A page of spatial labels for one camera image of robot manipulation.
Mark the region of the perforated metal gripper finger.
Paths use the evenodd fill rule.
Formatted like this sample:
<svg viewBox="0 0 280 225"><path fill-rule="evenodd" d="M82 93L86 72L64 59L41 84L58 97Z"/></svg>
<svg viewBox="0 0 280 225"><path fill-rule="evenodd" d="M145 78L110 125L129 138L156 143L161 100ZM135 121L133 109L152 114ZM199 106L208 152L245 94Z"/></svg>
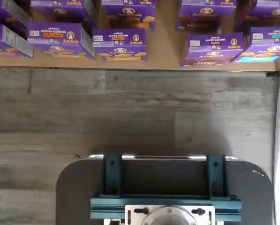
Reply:
<svg viewBox="0 0 280 225"><path fill-rule="evenodd" d="M210 197L227 197L226 156L207 155L208 192Z"/></svg>
<svg viewBox="0 0 280 225"><path fill-rule="evenodd" d="M122 155L104 155L104 191L105 195L121 195Z"/></svg>

